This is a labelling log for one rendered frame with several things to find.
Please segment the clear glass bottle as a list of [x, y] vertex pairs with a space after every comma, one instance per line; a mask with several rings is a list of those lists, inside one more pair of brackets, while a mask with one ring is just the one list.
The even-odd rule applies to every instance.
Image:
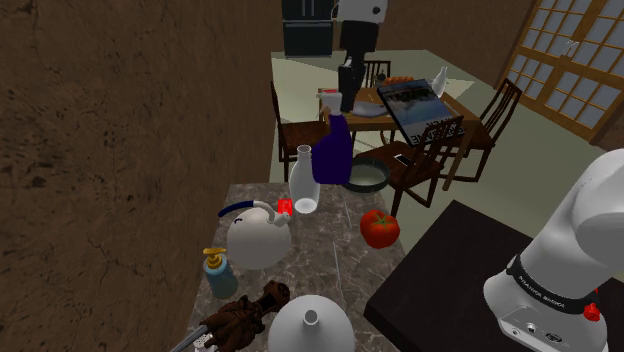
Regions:
[[320, 184], [313, 177], [312, 148], [309, 145], [297, 147], [297, 161], [289, 177], [289, 190], [293, 207], [298, 213], [310, 214], [316, 210]]

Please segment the purple spray bottle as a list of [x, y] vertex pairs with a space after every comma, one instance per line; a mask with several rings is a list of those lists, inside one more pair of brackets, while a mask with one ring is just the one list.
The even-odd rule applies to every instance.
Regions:
[[341, 112], [342, 94], [322, 91], [322, 107], [329, 110], [330, 132], [312, 148], [312, 170], [319, 184], [345, 184], [349, 181], [353, 150], [351, 134]]

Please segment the wooden lattice window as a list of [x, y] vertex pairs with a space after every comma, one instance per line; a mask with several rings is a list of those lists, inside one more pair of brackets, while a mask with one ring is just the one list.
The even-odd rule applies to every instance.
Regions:
[[596, 145], [624, 108], [624, 0], [534, 0], [502, 77]]

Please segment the brown figure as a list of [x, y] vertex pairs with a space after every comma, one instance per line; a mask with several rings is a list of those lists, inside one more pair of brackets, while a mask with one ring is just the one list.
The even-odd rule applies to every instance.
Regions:
[[256, 301], [250, 301], [244, 295], [237, 301], [229, 302], [201, 321], [200, 324], [206, 326], [212, 335], [204, 347], [217, 346], [218, 352], [237, 352], [247, 347], [257, 334], [265, 330], [262, 318], [278, 312], [290, 300], [290, 290], [281, 282], [269, 281], [263, 292]]

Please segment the white funnel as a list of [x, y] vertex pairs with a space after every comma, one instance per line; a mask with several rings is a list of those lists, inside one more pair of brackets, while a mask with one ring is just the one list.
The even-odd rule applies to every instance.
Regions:
[[300, 296], [288, 302], [272, 321], [268, 352], [355, 352], [354, 330], [333, 300]]

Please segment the black refrigerator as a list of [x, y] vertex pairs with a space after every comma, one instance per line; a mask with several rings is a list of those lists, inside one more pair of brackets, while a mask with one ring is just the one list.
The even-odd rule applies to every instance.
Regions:
[[286, 57], [330, 57], [335, 0], [281, 0]]

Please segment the dark round baking tin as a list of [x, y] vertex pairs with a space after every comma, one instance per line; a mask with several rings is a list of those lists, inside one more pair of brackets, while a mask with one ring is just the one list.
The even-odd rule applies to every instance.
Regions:
[[390, 168], [373, 157], [357, 157], [352, 160], [350, 178], [342, 187], [355, 193], [374, 193], [388, 184]]

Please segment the dark wooden chair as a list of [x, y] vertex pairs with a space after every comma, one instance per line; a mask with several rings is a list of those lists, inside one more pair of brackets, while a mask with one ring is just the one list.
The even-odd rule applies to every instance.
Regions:
[[366, 88], [379, 86], [391, 75], [391, 62], [387, 60], [365, 60], [365, 74], [362, 86]]
[[[397, 215], [404, 193], [427, 208], [431, 206], [437, 181], [450, 150], [447, 140], [458, 136], [462, 120], [463, 117], [458, 116], [428, 126], [415, 147], [395, 141], [355, 156], [355, 161], [372, 158], [389, 167], [388, 184], [395, 190], [391, 209], [393, 217]], [[430, 186], [427, 198], [424, 199], [411, 188], [427, 180]]]
[[300, 145], [314, 146], [324, 137], [329, 129], [319, 120], [307, 122], [283, 123], [280, 116], [278, 96], [274, 82], [270, 82], [272, 103], [278, 130], [278, 158], [284, 164], [284, 181], [289, 180], [289, 163], [297, 161], [297, 147]]
[[508, 78], [503, 80], [494, 98], [481, 114], [480, 122], [464, 155], [464, 157], [467, 157], [472, 150], [483, 152], [476, 174], [474, 176], [456, 175], [454, 177], [455, 180], [462, 182], [479, 181], [489, 155], [511, 119], [522, 94], [522, 90], [511, 80]]

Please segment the wooden dining table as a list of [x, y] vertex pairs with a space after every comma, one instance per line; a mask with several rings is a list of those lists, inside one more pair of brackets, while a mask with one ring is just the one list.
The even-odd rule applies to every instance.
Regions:
[[[355, 69], [348, 65], [341, 65], [338, 69], [338, 75], [339, 75], [339, 88], [337, 91], [342, 94], [341, 112], [345, 116], [347, 124], [348, 124], [348, 118], [350, 116], [353, 116], [356, 118], [361, 118], [363, 116], [359, 110], [353, 107], [349, 109], [346, 109], [344, 107], [346, 103], [355, 104], [357, 102], [355, 97], [359, 93], [361, 84], [355, 80]], [[384, 81], [382, 86], [391, 85], [394, 83], [411, 81], [411, 80], [418, 80], [418, 79], [412, 79], [410, 77], [399, 77], [399, 76], [390, 77]], [[378, 95], [377, 93], [378, 88], [379, 87], [374, 89], [374, 92], [377, 95]], [[442, 93], [442, 95], [437, 94], [437, 96], [443, 101], [446, 107], [452, 112], [454, 117], [457, 117], [457, 116], [463, 117], [462, 129], [460, 133], [465, 134], [465, 132], [470, 131], [472, 129], [470, 124], [477, 120], [476, 115], [470, 112], [469, 110], [467, 110], [465, 106], [461, 105], [461, 103], [457, 102], [453, 97], [449, 96], [447, 93]], [[384, 105], [380, 97], [379, 99], [380, 101], [378, 103], [375, 103], [375, 102], [365, 103], [366, 105], [371, 107], [369, 110], [369, 113], [365, 116], [367, 119], [369, 120], [380, 119], [382, 117], [387, 117], [387, 116], [392, 118], [392, 116], [389, 114], [386, 106]], [[390, 129], [399, 130], [393, 118], [390, 122], [385, 123], [385, 124], [378, 123], [377, 126], [383, 130], [390, 130]]]

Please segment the red tomato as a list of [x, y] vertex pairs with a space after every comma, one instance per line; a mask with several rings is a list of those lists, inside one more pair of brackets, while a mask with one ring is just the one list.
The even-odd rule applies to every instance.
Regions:
[[396, 242], [400, 227], [393, 216], [380, 210], [371, 210], [360, 220], [360, 233], [370, 247], [382, 249]]

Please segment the blue soap dispenser gold pump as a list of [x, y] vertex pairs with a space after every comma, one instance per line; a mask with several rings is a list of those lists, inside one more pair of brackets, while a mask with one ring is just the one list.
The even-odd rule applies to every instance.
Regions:
[[203, 262], [205, 277], [215, 298], [227, 299], [238, 288], [238, 281], [225, 255], [225, 248], [204, 248], [206, 256]]

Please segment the blue picture book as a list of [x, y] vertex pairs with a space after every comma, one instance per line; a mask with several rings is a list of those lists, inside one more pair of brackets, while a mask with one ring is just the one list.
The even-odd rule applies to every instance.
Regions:
[[377, 93], [410, 147], [422, 138], [429, 144], [433, 137], [429, 126], [454, 118], [425, 79], [381, 86]]

